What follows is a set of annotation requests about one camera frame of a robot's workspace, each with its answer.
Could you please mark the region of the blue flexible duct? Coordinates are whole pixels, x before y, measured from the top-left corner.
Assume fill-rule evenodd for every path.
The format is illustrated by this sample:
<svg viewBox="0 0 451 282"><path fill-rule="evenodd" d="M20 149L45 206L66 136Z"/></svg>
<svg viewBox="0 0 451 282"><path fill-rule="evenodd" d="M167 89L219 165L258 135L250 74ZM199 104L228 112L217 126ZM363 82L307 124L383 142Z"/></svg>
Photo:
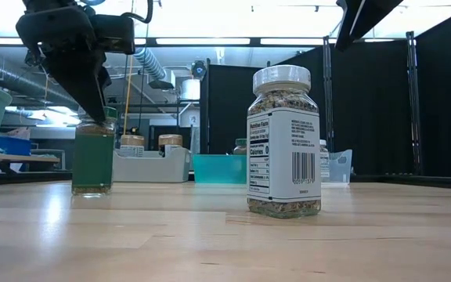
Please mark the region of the blue flexible duct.
<svg viewBox="0 0 451 282"><path fill-rule="evenodd" d="M142 65L145 72L154 80L161 80L166 77L164 68L158 62L156 56L148 48L137 48L133 57Z"/></svg>

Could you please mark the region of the ceiling light strip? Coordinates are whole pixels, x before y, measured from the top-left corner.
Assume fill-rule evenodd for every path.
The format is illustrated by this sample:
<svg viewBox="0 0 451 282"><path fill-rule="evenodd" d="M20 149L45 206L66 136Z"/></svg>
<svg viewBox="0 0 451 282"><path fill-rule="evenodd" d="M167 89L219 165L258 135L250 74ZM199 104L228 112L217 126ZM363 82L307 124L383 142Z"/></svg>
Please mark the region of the ceiling light strip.
<svg viewBox="0 0 451 282"><path fill-rule="evenodd" d="M261 38L261 45L318 46L323 45L322 38Z"/></svg>
<svg viewBox="0 0 451 282"><path fill-rule="evenodd" d="M249 38L157 38L158 45L249 45Z"/></svg>

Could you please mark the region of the tan lid spice jar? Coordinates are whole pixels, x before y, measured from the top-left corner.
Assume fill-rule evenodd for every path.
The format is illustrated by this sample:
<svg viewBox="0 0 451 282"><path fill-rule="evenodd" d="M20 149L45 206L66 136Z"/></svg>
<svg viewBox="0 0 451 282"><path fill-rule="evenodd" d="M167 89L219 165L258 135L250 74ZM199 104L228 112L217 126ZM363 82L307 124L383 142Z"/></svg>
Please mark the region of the tan lid spice jar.
<svg viewBox="0 0 451 282"><path fill-rule="evenodd" d="M119 154L124 157L143 157L145 139L138 135L122 135Z"/></svg>
<svg viewBox="0 0 451 282"><path fill-rule="evenodd" d="M169 155L174 149L182 147L181 135L163 134L158 136L158 148L162 157Z"/></svg>

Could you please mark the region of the white lid spice jar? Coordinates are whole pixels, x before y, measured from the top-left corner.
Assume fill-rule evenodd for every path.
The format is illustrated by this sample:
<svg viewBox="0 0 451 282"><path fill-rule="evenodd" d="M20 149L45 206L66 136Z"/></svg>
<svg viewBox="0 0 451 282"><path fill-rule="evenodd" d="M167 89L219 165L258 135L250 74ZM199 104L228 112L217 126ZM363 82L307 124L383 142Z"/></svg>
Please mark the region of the white lid spice jar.
<svg viewBox="0 0 451 282"><path fill-rule="evenodd" d="M321 139L319 141L319 148L321 182L328 183L330 181L330 153L327 149L327 141Z"/></svg>
<svg viewBox="0 0 451 282"><path fill-rule="evenodd" d="M278 219L321 209L319 108L309 97L311 73L277 65L253 76L247 110L247 206Z"/></svg>

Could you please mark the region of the grey partition post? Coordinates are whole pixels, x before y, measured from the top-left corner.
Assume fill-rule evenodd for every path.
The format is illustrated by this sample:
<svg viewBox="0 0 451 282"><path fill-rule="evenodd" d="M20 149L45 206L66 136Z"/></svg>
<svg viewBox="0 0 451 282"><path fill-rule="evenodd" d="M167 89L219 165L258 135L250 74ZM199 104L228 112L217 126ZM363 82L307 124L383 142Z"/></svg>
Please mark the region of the grey partition post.
<svg viewBox="0 0 451 282"><path fill-rule="evenodd" d="M332 68L331 68L331 46L330 38L323 37L323 80L326 107L327 124L327 148L334 150L334 122L333 122L333 92L332 92Z"/></svg>
<svg viewBox="0 0 451 282"><path fill-rule="evenodd" d="M422 155L421 155L421 137L420 137L420 115L418 102L418 82L417 82L417 53L415 45L415 36L413 31L406 32L407 49L407 74L409 79L411 128L413 141L413 157L415 174L422 174Z"/></svg>

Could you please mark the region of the grey plastic bin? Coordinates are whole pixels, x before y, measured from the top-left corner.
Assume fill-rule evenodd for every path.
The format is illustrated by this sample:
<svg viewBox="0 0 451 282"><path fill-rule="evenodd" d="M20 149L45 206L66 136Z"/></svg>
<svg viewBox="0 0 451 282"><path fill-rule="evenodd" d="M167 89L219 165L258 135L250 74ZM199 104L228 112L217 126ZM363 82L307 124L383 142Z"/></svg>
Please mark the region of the grey plastic bin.
<svg viewBox="0 0 451 282"><path fill-rule="evenodd" d="M123 183L184 183L189 178L191 155L178 147L164 157L145 151L144 157L126 157L114 151L113 179Z"/></svg>

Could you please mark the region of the black partition curtain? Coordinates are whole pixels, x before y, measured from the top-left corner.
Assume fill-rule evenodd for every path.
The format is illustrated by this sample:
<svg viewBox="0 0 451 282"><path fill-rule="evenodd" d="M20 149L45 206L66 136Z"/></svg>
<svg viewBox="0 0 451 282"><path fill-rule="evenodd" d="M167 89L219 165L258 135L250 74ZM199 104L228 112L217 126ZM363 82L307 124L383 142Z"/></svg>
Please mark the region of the black partition curtain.
<svg viewBox="0 0 451 282"><path fill-rule="evenodd" d="M333 148L359 175L451 177L451 17L416 38L420 162L415 162L404 41L333 50Z"/></svg>

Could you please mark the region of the blue crate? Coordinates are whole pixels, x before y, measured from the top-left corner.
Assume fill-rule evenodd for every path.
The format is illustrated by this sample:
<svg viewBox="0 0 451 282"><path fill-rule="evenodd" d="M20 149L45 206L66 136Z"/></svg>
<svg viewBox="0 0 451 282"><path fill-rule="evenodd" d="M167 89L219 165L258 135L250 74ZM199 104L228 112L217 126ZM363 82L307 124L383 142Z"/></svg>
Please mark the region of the blue crate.
<svg viewBox="0 0 451 282"><path fill-rule="evenodd" d="M11 136L0 136L0 148L5 154L10 155L31 155L31 141Z"/></svg>

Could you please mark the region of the clear plastic bin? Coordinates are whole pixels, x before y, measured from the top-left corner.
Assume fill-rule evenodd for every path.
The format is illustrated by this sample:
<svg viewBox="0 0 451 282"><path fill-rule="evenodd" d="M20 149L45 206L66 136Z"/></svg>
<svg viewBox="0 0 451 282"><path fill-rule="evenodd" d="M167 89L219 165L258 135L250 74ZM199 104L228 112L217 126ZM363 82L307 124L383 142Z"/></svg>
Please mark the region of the clear plastic bin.
<svg viewBox="0 0 451 282"><path fill-rule="evenodd" d="M352 170L352 150L330 153L329 183L349 184L351 178L351 170Z"/></svg>

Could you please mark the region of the silver ventilation duct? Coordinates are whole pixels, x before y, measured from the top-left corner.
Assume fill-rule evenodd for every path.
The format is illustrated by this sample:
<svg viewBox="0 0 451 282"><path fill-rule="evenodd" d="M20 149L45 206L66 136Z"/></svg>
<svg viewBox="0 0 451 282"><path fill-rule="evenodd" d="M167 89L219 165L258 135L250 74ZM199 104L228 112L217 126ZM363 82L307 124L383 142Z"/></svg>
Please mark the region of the silver ventilation duct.
<svg viewBox="0 0 451 282"><path fill-rule="evenodd" d="M0 56L0 86L21 95L46 98L49 103L78 108L76 101L59 85L46 82Z"/></svg>

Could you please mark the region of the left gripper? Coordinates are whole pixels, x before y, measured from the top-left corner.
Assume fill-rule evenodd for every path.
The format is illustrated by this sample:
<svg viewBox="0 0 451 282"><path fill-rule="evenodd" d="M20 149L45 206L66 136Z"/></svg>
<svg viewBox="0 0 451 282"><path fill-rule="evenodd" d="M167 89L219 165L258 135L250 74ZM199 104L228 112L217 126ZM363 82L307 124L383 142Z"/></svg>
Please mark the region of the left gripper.
<svg viewBox="0 0 451 282"><path fill-rule="evenodd" d="M105 51L90 18L106 0L22 0L16 31L27 47L26 63L40 65L96 123L106 120Z"/></svg>

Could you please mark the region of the wooden bench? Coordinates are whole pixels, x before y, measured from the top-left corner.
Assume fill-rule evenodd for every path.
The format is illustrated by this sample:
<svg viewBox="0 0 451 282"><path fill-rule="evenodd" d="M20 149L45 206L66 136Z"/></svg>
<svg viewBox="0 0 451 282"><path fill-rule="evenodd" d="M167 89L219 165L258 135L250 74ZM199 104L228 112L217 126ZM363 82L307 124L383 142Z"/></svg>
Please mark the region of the wooden bench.
<svg viewBox="0 0 451 282"><path fill-rule="evenodd" d="M60 162L60 159L57 157L39 157L34 155L24 156L24 155L0 154L0 170L8 175L16 174L16 172L13 171L9 166L12 163L29 164L35 162L56 164Z"/></svg>

